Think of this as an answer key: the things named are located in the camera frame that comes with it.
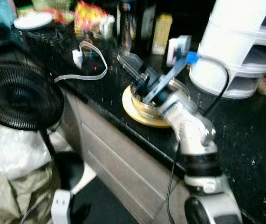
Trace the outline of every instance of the white plate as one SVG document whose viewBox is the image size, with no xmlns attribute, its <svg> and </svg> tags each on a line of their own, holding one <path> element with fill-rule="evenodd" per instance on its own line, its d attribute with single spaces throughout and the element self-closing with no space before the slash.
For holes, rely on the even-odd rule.
<svg viewBox="0 0 266 224">
<path fill-rule="evenodd" d="M 37 29 L 49 24 L 53 20 L 51 13 L 29 13 L 14 20 L 17 29 Z"/>
</svg>

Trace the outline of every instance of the blue object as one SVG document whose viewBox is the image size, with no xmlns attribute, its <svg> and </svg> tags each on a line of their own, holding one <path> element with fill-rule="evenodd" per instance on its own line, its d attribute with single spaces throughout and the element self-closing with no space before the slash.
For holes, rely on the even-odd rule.
<svg viewBox="0 0 266 224">
<path fill-rule="evenodd" d="M 197 52 L 195 51 L 189 51 L 186 58 L 187 64 L 195 64 L 198 60 L 199 56 L 197 55 Z"/>
<path fill-rule="evenodd" d="M 0 27 L 11 29 L 16 14 L 7 0 L 0 0 Z"/>
</svg>

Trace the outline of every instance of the robotic arm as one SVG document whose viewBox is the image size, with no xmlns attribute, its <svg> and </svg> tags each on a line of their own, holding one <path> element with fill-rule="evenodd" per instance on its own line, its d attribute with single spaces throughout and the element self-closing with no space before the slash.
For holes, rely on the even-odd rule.
<svg viewBox="0 0 266 224">
<path fill-rule="evenodd" d="M 185 93 L 167 86 L 185 67 L 191 37 L 180 36 L 179 39 L 172 70 L 161 77 L 135 71 L 132 92 L 144 103 L 153 100 L 159 106 L 159 113 L 172 126 L 180 141 L 178 150 L 186 160 L 184 182 L 191 194 L 184 206 L 188 223 L 240 224 L 241 213 L 227 177 L 220 169 L 212 123 L 198 112 L 196 104 Z M 121 56 L 118 60 L 132 71 Z"/>
</svg>

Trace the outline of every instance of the clear tube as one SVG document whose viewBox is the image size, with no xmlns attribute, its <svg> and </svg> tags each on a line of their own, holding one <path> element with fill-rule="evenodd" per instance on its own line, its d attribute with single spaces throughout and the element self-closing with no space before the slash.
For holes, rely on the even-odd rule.
<svg viewBox="0 0 266 224">
<path fill-rule="evenodd" d="M 102 61 L 104 62 L 105 70 L 100 75 L 97 75 L 97 76 L 81 76 L 81 75 L 75 75 L 75 74 L 58 76 L 57 78 L 54 79 L 55 83 L 60 81 L 60 80 L 70 79 L 70 78 L 81 79 L 81 80 L 98 80 L 98 79 L 101 79 L 101 78 L 103 78 L 105 76 L 105 74 L 108 71 L 108 67 L 107 67 L 107 63 L 106 63 L 101 51 L 96 46 L 92 45 L 91 43 L 88 43 L 87 41 L 82 41 L 79 44 L 80 51 L 81 51 L 81 48 L 83 46 L 87 46 L 87 47 L 93 49 L 96 53 L 99 54 L 99 56 L 101 57 Z"/>
</svg>

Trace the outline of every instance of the fan grille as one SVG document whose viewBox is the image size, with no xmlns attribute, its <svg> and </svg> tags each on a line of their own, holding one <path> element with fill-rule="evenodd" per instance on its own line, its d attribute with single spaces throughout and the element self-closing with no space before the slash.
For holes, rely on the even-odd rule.
<svg viewBox="0 0 266 224">
<path fill-rule="evenodd" d="M 63 96 L 49 74 L 23 63 L 0 63 L 0 124 L 41 130 L 61 118 Z"/>
</svg>

